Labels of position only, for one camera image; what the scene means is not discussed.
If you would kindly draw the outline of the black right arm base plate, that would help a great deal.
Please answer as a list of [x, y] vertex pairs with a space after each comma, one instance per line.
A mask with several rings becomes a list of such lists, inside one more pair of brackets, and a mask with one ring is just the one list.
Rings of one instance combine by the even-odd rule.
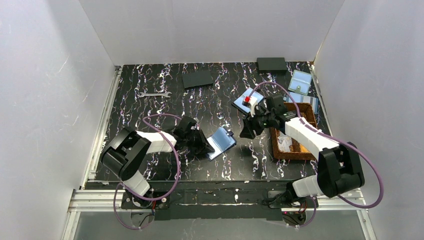
[[262, 200], [262, 204], [271, 209], [295, 208], [297, 210], [313, 209], [319, 203], [316, 197], [294, 197], [285, 190], [270, 190]]

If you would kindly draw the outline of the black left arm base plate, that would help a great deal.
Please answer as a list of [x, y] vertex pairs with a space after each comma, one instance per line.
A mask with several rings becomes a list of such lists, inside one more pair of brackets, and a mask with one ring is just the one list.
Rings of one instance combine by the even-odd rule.
[[129, 191], [125, 191], [122, 195], [120, 208], [124, 210], [141, 210], [152, 209], [162, 210], [170, 207], [171, 197], [167, 196], [156, 201], [143, 200]]

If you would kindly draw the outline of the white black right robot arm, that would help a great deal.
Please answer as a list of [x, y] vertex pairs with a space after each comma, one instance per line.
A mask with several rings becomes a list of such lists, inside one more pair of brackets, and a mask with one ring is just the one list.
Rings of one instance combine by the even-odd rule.
[[295, 201], [310, 196], [329, 198], [362, 187], [365, 178], [359, 154], [345, 145], [329, 139], [313, 127], [299, 108], [290, 111], [281, 95], [265, 98], [266, 106], [253, 96], [246, 96], [242, 105], [250, 109], [243, 119], [241, 138], [254, 139], [264, 129], [274, 128], [304, 146], [318, 161], [317, 173], [294, 180], [281, 194], [284, 200]]

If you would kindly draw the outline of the dark blue card holder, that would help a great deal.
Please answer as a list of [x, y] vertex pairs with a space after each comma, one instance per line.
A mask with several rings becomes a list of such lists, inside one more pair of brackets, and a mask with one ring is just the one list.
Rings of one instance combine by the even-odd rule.
[[225, 127], [219, 127], [207, 141], [213, 148], [213, 152], [207, 154], [210, 162], [237, 144], [234, 133]]

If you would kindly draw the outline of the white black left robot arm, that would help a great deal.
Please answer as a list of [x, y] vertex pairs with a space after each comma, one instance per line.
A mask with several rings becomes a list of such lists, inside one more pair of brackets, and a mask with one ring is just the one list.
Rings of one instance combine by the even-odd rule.
[[196, 156], [215, 152], [198, 122], [188, 116], [177, 116], [176, 126], [160, 130], [147, 123], [153, 132], [140, 132], [131, 127], [123, 128], [103, 149], [100, 162], [121, 181], [123, 187], [135, 197], [145, 200], [160, 200], [147, 197], [151, 189], [139, 168], [145, 156], [152, 153], [173, 153], [179, 159], [178, 150], [187, 148]]

